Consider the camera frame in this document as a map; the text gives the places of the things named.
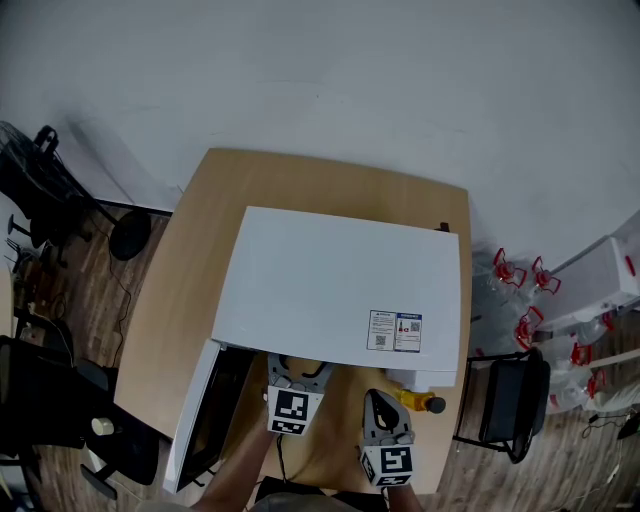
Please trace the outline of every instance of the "label sticker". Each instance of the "label sticker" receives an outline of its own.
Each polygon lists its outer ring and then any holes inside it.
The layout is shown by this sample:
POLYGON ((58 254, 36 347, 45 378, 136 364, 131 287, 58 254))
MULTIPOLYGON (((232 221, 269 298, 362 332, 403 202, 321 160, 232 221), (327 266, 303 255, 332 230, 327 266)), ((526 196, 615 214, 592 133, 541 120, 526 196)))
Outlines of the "label sticker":
POLYGON ((396 314, 389 311, 369 313, 369 350, 393 350, 396 333, 396 314))
POLYGON ((396 316, 396 342, 393 349, 397 352, 420 352, 422 315, 398 313, 396 316))
POLYGON ((422 315, 376 310, 369 312, 369 350, 420 352, 421 337, 422 315))

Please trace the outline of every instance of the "person's arm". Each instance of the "person's arm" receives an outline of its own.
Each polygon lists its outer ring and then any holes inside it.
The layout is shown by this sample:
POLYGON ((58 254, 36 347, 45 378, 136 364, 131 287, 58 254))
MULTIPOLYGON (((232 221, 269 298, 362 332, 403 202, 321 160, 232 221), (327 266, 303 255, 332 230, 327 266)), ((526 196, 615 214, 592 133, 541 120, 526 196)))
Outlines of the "person's arm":
POLYGON ((242 440, 192 508, 201 512, 242 512, 255 487, 275 434, 267 430, 267 411, 242 440))
POLYGON ((422 512, 422 507, 411 485, 387 487, 389 512, 422 512))

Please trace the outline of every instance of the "white wall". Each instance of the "white wall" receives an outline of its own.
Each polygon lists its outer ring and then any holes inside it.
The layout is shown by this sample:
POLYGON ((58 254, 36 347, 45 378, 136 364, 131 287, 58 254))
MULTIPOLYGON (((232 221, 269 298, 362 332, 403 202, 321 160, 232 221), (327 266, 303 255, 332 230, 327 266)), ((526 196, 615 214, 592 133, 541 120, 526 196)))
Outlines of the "white wall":
POLYGON ((633 0, 6 0, 0 117, 157 208, 216 146, 461 185, 554 267, 638 207, 639 51, 633 0))

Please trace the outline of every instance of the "power cord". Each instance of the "power cord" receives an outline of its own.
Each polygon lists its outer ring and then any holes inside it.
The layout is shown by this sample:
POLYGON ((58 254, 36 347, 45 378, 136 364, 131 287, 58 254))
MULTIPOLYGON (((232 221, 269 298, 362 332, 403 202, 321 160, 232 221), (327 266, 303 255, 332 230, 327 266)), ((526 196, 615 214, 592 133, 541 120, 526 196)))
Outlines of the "power cord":
POLYGON ((32 311, 31 307, 29 306, 29 313, 33 316, 37 316, 38 318, 41 318, 43 320, 45 320, 47 323, 51 324, 53 327, 55 327, 58 331, 58 334, 60 334, 60 339, 62 340, 62 343, 64 344, 64 348, 67 349, 67 353, 69 354, 69 365, 71 368, 75 368, 75 361, 73 360, 73 343, 70 343, 69 340, 65 337, 64 332, 62 332, 62 329, 60 328, 60 325, 56 322, 59 322, 60 320, 62 320, 62 318, 64 317, 64 314, 66 313, 67 310, 67 301, 64 297, 64 293, 61 292, 58 295, 56 295, 52 301, 50 301, 50 307, 49 307, 49 313, 51 313, 51 307, 56 304, 56 301, 58 300, 58 297, 62 297, 62 306, 63 306, 63 310, 62 310, 62 314, 61 315, 52 315, 54 318, 53 320, 51 318, 47 318, 44 317, 42 315, 36 315, 34 311, 32 311))
POLYGON ((619 425, 615 421, 607 421, 605 423, 602 423, 601 425, 594 425, 594 423, 598 420, 608 420, 610 418, 626 418, 628 415, 628 412, 626 412, 625 414, 618 414, 616 416, 599 416, 598 414, 594 414, 593 416, 591 416, 591 418, 589 418, 589 424, 582 431, 581 437, 582 439, 586 439, 591 435, 592 429, 606 427, 607 425, 615 425, 618 428, 622 428, 622 425, 619 425))
MULTIPOLYGON (((626 418, 631 411, 633 411, 633 409, 630 409, 629 412, 627 412, 626 414, 620 414, 620 415, 616 415, 616 416, 603 416, 602 418, 599 415, 594 414, 593 416, 591 416, 591 418, 589 418, 589 425, 582 432, 582 434, 583 434, 582 438, 586 439, 587 437, 589 437, 589 434, 587 434, 585 436, 584 432, 586 431, 586 432, 590 433, 592 428, 602 428, 605 425, 609 425, 609 424, 617 425, 613 421, 608 421, 608 422, 604 423, 603 425, 592 425, 592 423, 594 423, 595 421, 597 421, 599 419, 607 419, 607 418, 626 418)), ((611 473, 609 474, 609 477, 607 478, 607 481, 603 485, 600 485, 600 486, 596 487, 595 489, 591 489, 589 492, 586 492, 584 494, 581 494, 580 496, 575 496, 574 498, 570 498, 570 499, 566 500, 562 504, 562 506, 560 508, 553 509, 551 512, 559 512, 559 511, 562 511, 562 510, 566 510, 566 506, 569 503, 571 503, 573 501, 576 501, 576 500, 579 500, 581 498, 586 498, 587 496, 593 494, 594 492, 597 492, 597 491, 599 491, 601 489, 604 489, 607 485, 609 485, 613 481, 615 476, 618 474, 618 471, 620 471, 620 463, 621 462, 622 462, 622 444, 618 441, 618 461, 617 461, 616 465, 613 467, 613 469, 611 470, 611 473)))
MULTIPOLYGON (((107 235, 104 231, 102 231, 98 227, 98 225, 93 220, 91 215, 88 215, 87 217, 89 217, 89 220, 91 221, 91 223, 107 239, 107 245, 109 245, 109 243, 111 242, 111 238, 109 237, 109 235, 107 235)), ((131 296, 131 292, 124 287, 124 285, 122 284, 122 281, 120 281, 120 278, 113 273, 113 268, 112 268, 113 258, 111 257, 111 251, 107 250, 107 252, 109 254, 109 273, 111 274, 111 277, 113 277, 117 281, 120 288, 122 288, 122 291, 127 294, 127 307, 124 309, 124 315, 122 315, 122 317, 118 319, 118 334, 120 335, 120 343, 118 343, 118 348, 116 349, 116 353, 113 356, 113 362, 111 363, 111 366, 110 366, 110 368, 113 368, 116 364, 116 361, 118 360, 118 352, 120 352, 120 349, 122 348, 122 344, 124 343, 124 335, 122 334, 122 322, 124 322, 124 320, 127 318, 127 315, 129 314, 129 306, 131 305, 132 296, 131 296)))
POLYGON ((278 459, 280 460, 280 471, 282 471, 282 481, 285 484, 288 484, 289 481, 287 480, 287 475, 284 471, 284 459, 282 458, 282 438, 284 437, 284 434, 280 434, 278 436, 278 439, 276 440, 276 447, 278 448, 278 459))

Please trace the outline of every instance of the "yellow object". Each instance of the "yellow object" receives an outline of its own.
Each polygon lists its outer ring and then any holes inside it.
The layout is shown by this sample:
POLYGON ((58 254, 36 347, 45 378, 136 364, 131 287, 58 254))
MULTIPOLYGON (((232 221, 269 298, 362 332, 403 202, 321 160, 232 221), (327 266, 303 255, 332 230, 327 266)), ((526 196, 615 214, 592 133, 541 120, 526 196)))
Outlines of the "yellow object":
POLYGON ((435 393, 414 393, 407 389, 399 389, 396 391, 396 400, 402 405, 414 411, 426 411, 427 402, 435 397, 435 393))

